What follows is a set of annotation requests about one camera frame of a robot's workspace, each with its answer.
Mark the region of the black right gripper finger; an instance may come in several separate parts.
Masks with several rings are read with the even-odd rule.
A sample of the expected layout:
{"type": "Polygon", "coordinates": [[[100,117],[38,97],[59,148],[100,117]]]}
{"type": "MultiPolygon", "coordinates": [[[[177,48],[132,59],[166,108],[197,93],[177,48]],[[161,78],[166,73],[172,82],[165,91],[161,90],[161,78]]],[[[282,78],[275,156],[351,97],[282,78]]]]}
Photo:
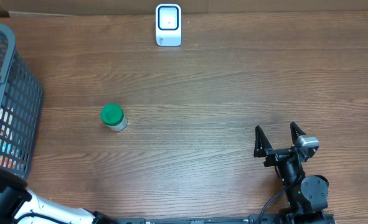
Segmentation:
{"type": "Polygon", "coordinates": [[[255,127],[255,148],[254,148],[254,157],[266,157],[269,154],[269,151],[272,151],[273,148],[268,141],[263,129],[260,126],[255,127]]]}
{"type": "Polygon", "coordinates": [[[306,134],[295,122],[290,123],[290,130],[293,144],[296,142],[299,136],[306,134]]]}

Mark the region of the green lid white jar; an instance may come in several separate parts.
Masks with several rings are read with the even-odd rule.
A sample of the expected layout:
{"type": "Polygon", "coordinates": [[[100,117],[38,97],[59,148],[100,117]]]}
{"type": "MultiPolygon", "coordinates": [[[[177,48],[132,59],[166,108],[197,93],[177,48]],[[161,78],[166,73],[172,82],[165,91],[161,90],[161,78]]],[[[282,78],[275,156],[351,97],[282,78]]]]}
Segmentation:
{"type": "Polygon", "coordinates": [[[101,109],[100,118],[112,131],[122,131],[128,124],[125,112],[114,103],[105,105],[101,109]]]}

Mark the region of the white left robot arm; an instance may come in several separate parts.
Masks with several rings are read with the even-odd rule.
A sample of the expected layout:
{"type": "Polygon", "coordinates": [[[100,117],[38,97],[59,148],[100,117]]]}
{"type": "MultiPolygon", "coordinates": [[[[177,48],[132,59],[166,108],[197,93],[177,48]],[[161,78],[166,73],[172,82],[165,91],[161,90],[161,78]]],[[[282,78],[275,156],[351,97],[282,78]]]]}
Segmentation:
{"type": "Polygon", "coordinates": [[[117,223],[103,213],[66,207],[36,195],[27,182],[0,169],[0,223],[117,223]]]}

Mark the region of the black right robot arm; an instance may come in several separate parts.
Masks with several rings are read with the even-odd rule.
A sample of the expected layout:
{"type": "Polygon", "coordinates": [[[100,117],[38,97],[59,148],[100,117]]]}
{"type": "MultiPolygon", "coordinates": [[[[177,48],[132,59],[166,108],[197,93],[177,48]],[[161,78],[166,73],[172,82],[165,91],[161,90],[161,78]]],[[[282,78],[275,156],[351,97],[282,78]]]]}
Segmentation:
{"type": "Polygon", "coordinates": [[[290,123],[292,145],[284,149],[272,148],[260,126],[255,127],[254,157],[264,158],[265,167],[273,167],[283,189],[263,206],[257,223],[334,223],[327,215],[329,182],[322,175],[306,176],[302,163],[313,157],[319,148],[316,136],[307,135],[296,123],[290,123]],[[288,207],[272,217],[265,216],[268,206],[285,194],[288,207]]]}

